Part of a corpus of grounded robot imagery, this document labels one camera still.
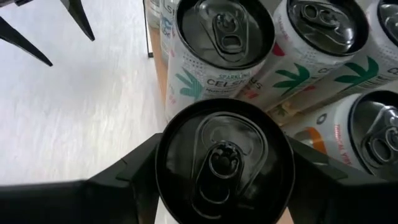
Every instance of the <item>can top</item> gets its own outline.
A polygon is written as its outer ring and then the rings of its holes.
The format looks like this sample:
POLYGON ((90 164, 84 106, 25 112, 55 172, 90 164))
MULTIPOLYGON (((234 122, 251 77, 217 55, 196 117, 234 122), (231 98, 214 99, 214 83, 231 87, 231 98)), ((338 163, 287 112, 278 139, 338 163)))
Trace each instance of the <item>can top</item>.
POLYGON ((370 173, 398 180, 398 94, 373 91, 351 108, 351 143, 370 173))
POLYGON ((380 1, 377 16, 383 31, 398 46, 398 2, 391 0, 380 1))
POLYGON ((198 58, 227 70, 260 63, 275 41, 272 18, 258 0, 181 1, 177 33, 198 58))
POLYGON ((296 32, 324 53, 351 55, 362 49, 368 39, 366 16, 352 0, 291 0, 287 10, 296 32))
POLYGON ((260 109, 215 99, 171 120, 156 173, 179 223, 275 223, 290 197, 294 161, 283 132, 260 109))

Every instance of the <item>wooden shelf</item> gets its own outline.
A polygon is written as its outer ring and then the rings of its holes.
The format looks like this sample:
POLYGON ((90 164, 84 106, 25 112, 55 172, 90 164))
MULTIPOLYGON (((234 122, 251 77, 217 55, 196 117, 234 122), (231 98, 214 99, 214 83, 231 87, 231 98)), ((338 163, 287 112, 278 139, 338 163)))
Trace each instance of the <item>wooden shelf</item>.
MULTIPOLYGON (((150 41, 152 43, 152 50, 154 52, 155 68, 157 73, 157 80, 159 82, 160 93, 162 94, 163 103, 166 100, 167 87, 167 65, 162 58, 162 50, 160 49, 160 34, 158 29, 149 28, 150 41)), ((286 209, 277 224, 293 224, 289 209, 286 209)))

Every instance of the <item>white surface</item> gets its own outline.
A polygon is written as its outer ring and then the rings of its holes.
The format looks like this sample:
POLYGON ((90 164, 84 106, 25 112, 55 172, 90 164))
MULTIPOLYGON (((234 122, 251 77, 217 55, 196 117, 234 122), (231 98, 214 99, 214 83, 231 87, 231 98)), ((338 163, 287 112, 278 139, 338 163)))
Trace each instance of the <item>white surface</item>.
POLYGON ((85 179, 165 126, 139 0, 82 0, 91 42, 60 1, 0 8, 54 64, 0 40, 0 185, 85 179))

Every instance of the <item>black can lid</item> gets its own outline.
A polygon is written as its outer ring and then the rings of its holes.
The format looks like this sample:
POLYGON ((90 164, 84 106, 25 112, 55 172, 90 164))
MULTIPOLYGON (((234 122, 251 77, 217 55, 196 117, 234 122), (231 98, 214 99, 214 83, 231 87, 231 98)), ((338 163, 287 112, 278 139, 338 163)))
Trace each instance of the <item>black can lid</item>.
POLYGON ((351 55, 362 49, 368 39, 366 16, 352 0, 291 0, 287 7, 296 32, 324 53, 351 55))
POLYGON ((380 1, 377 16, 388 38, 398 46, 398 2, 392 0, 380 1))
POLYGON ((351 140, 363 166, 375 176, 398 180, 398 94, 373 91, 350 112, 351 140))
POLYGON ((183 0, 177 27, 194 55, 228 70, 260 63, 275 41, 271 15, 258 0, 183 0))
POLYGON ((215 99, 171 120, 156 174, 179 223, 275 223, 290 197, 294 161, 283 132, 260 109, 215 99))

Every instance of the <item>celsius can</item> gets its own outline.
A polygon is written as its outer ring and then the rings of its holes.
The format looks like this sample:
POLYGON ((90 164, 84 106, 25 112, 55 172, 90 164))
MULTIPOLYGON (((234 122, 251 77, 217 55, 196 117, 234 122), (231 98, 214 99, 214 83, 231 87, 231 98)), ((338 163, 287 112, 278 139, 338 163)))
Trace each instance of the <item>celsius can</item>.
POLYGON ((146 0, 148 24, 153 28, 159 28, 160 24, 160 0, 146 0))
POLYGON ((283 0, 274 12, 275 47, 238 98, 266 111, 352 59, 368 38, 354 0, 283 0))
POLYGON ((162 58, 169 61, 170 35, 174 23, 174 14, 180 0, 160 0, 160 49, 162 58))
POLYGON ((199 101, 171 120, 157 145, 155 172, 176 220, 166 213, 167 224, 276 223, 295 176, 293 151, 278 125, 259 108, 228 98, 199 101))
POLYGON ((276 121, 284 122, 299 111, 308 113, 350 94, 398 79, 398 2, 374 2, 366 15, 370 25, 369 40, 361 53, 273 109, 270 115, 276 121))
POLYGON ((282 129, 328 156, 386 180, 398 180, 398 94, 353 94, 282 129))
POLYGON ((172 29, 165 113, 235 97, 264 64, 274 25, 258 0, 180 2, 172 29))

